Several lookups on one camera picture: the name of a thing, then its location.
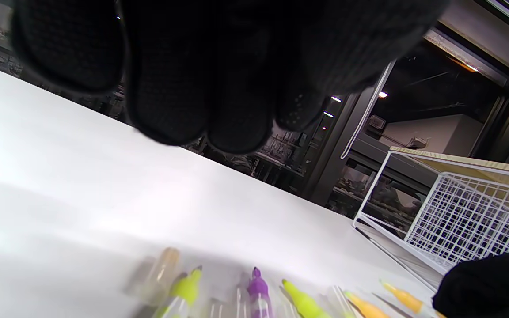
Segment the person's left hand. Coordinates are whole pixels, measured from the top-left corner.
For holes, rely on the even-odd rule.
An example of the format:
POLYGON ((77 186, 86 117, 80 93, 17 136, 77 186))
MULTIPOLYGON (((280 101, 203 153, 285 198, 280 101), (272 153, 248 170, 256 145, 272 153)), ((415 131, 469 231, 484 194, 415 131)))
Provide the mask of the person's left hand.
POLYGON ((132 125, 171 146, 249 154, 301 132, 420 42, 448 0, 16 0, 10 43, 64 91, 119 84, 132 125))

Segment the person's right hand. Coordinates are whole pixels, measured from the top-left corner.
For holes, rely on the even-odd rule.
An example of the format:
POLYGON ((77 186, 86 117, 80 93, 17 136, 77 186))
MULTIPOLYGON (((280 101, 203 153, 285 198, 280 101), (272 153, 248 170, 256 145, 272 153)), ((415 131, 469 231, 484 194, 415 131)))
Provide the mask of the person's right hand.
POLYGON ((509 253, 455 265, 432 304, 447 318, 509 318, 509 253))

